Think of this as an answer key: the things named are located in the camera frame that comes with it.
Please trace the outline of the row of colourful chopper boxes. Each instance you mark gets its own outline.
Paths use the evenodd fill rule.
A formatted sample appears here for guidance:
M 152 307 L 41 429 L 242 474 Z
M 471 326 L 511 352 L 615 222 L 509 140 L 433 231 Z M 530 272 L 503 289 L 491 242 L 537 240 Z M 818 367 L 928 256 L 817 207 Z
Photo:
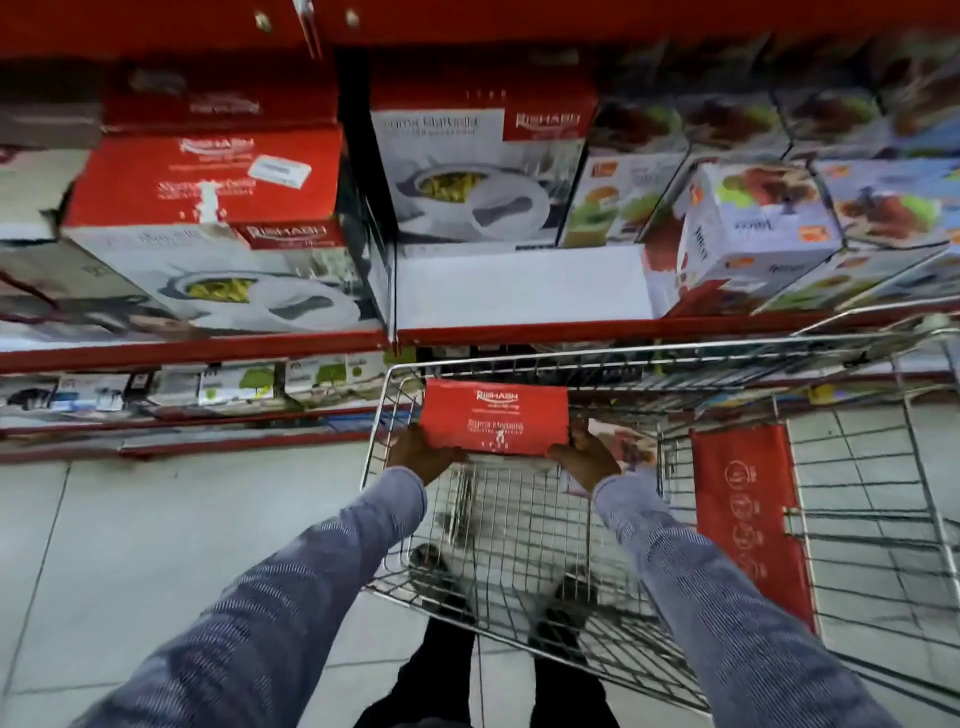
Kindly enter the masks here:
M 759 35 L 592 52 L 599 103 L 558 248 L 637 245 L 644 272 L 644 238 L 700 165 L 802 164 L 844 244 L 754 315 L 960 296 L 960 73 L 938 69 L 951 47 L 922 61 L 933 77 L 911 107 L 909 87 L 881 100 L 858 83 L 863 45 Z

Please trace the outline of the person's right black shoe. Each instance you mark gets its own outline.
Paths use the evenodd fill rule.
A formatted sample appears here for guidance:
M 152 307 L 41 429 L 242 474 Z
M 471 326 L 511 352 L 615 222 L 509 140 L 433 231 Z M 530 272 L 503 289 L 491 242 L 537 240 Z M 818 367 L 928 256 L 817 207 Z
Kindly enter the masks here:
M 527 645 L 577 666 L 587 666 L 580 636 L 597 606 L 594 577 L 582 564 L 571 567 L 531 628 Z

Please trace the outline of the person's right hand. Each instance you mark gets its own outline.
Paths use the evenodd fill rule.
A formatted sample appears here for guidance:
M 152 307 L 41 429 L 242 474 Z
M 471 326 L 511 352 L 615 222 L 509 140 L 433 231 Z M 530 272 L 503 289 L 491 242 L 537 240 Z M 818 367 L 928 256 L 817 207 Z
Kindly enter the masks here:
M 606 445 L 589 431 L 585 421 L 574 420 L 570 424 L 568 442 L 565 444 L 580 451 L 580 462 L 557 464 L 588 496 L 592 496 L 602 482 L 622 475 L 617 459 Z

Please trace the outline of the person's right forearm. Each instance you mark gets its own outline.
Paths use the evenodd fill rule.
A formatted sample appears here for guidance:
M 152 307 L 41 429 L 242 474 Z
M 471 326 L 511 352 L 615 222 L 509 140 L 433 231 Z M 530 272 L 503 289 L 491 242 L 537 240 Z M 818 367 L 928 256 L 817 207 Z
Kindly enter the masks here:
M 654 476 L 601 461 L 576 480 L 629 554 L 715 728 L 903 728 L 805 625 L 671 515 Z

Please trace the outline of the person's left hand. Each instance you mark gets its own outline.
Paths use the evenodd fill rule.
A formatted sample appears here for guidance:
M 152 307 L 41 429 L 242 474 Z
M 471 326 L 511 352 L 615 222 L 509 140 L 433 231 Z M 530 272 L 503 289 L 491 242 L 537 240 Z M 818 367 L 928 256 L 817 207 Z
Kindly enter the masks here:
M 405 468 L 417 476 L 423 486 L 427 486 L 453 465 L 432 462 L 429 455 L 432 448 L 442 448 L 442 446 L 433 446 L 428 443 L 423 429 L 418 424 L 411 423 L 396 433 L 391 442 L 385 470 Z

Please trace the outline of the large red white dish box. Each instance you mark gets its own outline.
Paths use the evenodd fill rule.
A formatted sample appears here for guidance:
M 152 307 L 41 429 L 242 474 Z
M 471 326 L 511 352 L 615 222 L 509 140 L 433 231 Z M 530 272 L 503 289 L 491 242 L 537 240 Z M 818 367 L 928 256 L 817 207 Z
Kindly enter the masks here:
M 221 333 L 375 331 L 343 128 L 109 135 L 62 231 L 179 319 Z
M 128 65 L 102 94 L 112 135 L 167 135 L 333 124 L 335 77 L 306 59 L 213 56 Z
M 407 254 L 556 245 L 597 103 L 584 70 L 376 66 L 368 92 Z

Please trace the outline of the row of small white boxes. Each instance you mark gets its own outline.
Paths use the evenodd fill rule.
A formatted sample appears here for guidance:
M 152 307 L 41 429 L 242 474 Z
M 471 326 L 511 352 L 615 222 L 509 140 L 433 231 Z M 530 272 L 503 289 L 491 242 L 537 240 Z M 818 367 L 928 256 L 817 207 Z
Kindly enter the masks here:
M 0 429 L 372 407 L 412 348 L 264 361 L 0 375 Z

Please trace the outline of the person's left forearm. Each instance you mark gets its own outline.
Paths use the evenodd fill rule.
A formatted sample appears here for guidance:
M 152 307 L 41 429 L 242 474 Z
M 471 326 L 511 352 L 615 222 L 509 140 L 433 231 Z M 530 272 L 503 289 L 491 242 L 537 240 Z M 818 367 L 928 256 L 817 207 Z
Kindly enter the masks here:
M 239 575 L 68 728 L 297 728 L 346 614 L 426 506 L 424 480 L 388 467 Z

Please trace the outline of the tilted white chopper box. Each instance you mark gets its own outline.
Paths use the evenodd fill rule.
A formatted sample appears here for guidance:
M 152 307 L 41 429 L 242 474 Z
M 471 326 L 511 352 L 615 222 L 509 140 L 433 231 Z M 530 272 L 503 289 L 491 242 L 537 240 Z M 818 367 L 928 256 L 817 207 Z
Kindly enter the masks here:
M 840 252 L 843 237 L 809 166 L 699 166 L 642 253 L 655 319 L 745 316 Z

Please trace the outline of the small red box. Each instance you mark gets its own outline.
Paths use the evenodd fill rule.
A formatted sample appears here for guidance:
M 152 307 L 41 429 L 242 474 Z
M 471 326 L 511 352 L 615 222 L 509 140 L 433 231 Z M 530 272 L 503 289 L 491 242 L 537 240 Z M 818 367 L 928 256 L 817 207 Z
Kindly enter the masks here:
M 568 443 L 570 395 L 559 386 L 431 379 L 418 425 L 434 448 L 546 457 Z

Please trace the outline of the picture printed box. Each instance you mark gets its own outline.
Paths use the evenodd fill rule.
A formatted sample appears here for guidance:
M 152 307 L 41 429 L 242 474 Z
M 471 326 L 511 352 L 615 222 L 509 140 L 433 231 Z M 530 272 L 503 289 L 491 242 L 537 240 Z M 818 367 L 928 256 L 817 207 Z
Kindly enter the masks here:
M 623 475 L 637 475 L 657 481 L 658 461 L 657 440 L 634 428 L 619 423 L 605 422 L 595 418 L 574 420 L 569 428 L 569 445 L 577 455 L 596 455 L 601 444 L 609 455 L 601 457 L 600 466 L 588 466 L 586 475 L 590 484 L 584 485 L 577 479 L 580 470 L 570 473 L 564 466 L 559 467 L 558 491 L 563 495 L 589 499 L 605 480 L 615 475 L 613 462 Z

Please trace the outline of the person's black shoe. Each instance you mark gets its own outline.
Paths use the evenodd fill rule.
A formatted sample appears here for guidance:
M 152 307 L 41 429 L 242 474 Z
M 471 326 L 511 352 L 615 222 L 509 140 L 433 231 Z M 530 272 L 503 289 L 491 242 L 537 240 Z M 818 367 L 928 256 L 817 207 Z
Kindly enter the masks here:
M 432 614 L 462 625 L 476 625 L 472 601 L 434 543 L 424 542 L 409 554 L 414 591 Z
M 582 564 L 571 567 L 531 628 L 527 645 L 577 666 L 587 666 L 580 636 L 597 606 L 594 577 Z

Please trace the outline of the person's left black shoe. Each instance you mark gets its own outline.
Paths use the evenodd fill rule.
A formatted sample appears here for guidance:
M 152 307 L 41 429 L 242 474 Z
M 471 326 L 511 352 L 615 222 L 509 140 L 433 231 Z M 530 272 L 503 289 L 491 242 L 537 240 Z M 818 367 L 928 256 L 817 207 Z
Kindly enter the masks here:
M 414 591 L 432 614 L 462 625 L 476 625 L 472 601 L 434 543 L 424 542 L 409 554 Z

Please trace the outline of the red cart seat flap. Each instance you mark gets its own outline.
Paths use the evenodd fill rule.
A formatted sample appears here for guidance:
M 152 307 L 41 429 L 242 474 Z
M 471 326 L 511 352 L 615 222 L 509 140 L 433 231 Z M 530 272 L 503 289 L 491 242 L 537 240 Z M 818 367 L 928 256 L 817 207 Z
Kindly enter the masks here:
M 697 531 L 816 633 L 807 554 L 787 529 L 800 505 L 786 426 L 690 430 L 689 439 Z

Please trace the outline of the stack of grey boxes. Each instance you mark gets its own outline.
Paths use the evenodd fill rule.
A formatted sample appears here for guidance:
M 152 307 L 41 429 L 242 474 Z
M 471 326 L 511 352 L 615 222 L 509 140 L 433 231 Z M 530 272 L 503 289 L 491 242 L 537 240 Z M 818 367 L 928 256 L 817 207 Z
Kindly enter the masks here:
M 62 232 L 102 137 L 99 67 L 0 60 L 0 337 L 184 340 L 194 328 Z

